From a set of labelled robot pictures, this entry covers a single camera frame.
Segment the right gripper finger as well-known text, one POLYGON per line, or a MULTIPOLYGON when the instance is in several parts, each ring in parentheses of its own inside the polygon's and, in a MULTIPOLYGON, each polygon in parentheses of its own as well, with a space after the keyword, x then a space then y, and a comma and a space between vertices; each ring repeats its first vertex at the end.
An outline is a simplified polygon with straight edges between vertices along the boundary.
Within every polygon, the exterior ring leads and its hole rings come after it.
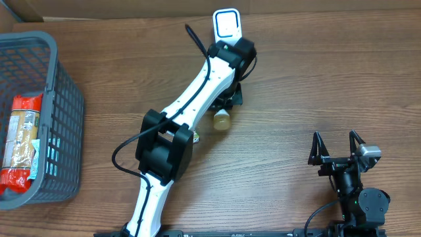
POLYGON ((365 144, 365 141, 356 133, 355 130, 349 132, 350 154, 354 155, 357 150, 357 144, 365 144))
POLYGON ((312 147, 308 159, 309 165, 322 165, 330 158, 330 154, 319 132, 313 134, 312 147))

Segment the white Pantene tube gold cap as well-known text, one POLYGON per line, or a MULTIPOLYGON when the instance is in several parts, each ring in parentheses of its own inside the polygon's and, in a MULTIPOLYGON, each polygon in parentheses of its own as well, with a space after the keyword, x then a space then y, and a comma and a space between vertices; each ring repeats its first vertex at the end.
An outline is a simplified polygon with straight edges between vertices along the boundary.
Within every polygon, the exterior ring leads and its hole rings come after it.
MULTIPOLYGON (((199 121, 201 120, 204 114, 205 114, 204 112, 197 113, 193 120, 192 127, 190 128, 190 130, 193 131, 193 143, 195 144, 199 142, 199 138, 200 138, 200 136, 198 135, 196 131, 196 126, 198 125, 199 121)), ((230 114, 227 112, 227 110, 220 109, 214 114, 213 128, 215 130, 219 130, 219 131, 228 130, 231 127, 231 125, 232 123, 231 123, 230 114)))

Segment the teal snack packet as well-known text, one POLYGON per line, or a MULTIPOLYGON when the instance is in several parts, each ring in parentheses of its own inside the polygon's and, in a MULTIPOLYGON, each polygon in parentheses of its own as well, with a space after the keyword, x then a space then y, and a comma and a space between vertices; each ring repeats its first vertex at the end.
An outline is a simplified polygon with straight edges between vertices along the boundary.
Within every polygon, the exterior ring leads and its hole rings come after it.
MULTIPOLYGON (((39 147, 40 147, 40 139, 32 140, 32 146, 34 147, 34 154, 32 158, 32 164, 30 167, 30 174, 27 180, 35 180, 38 172, 38 164, 39 164, 39 147)), ((47 150, 47 156, 52 158, 53 161, 59 161, 59 151, 56 150, 54 147, 47 150)), ((58 174, 58 167, 52 163, 47 162, 47 171, 46 174, 50 174, 53 176, 57 176, 58 174)))

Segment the spaghetti pack with red ends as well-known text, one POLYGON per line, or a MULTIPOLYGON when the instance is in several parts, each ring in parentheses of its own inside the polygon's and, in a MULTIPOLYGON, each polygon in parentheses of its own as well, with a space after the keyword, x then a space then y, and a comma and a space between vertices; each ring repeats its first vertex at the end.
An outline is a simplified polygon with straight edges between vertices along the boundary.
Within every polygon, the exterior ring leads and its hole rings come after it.
POLYGON ((1 193, 7 189, 23 194, 31 186, 30 169, 35 155, 43 95, 13 99, 1 167, 1 193))

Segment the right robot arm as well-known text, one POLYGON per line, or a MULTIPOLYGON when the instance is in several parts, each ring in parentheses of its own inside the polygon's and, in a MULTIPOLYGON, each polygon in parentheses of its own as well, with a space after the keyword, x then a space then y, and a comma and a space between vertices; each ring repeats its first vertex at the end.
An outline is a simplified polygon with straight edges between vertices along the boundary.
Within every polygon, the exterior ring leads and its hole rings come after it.
POLYGON ((313 134, 308 164, 319 167, 318 175, 327 176, 337 199, 319 207, 307 219, 305 236, 385 236, 380 229, 389 209, 389 194, 377 188, 365 188, 361 174, 372 169, 381 159, 377 145, 366 143, 354 130, 349 133, 348 157, 333 158, 319 132, 313 134), (331 221, 324 229, 310 229, 313 218, 323 210, 339 204, 342 219, 331 221))

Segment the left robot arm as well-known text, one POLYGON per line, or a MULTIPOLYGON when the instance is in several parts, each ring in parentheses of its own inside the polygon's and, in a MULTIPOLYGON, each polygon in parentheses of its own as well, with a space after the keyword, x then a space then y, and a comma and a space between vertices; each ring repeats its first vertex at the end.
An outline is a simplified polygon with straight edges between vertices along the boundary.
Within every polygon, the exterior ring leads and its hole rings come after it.
POLYGON ((123 236, 156 236, 162 210, 173 183, 188 168, 193 152, 193 132, 207 111, 225 113, 243 103, 240 82, 256 64, 255 44, 240 38, 233 45, 213 43, 205 63, 192 83, 161 112, 149 110, 137 139, 141 186, 131 220, 123 236))

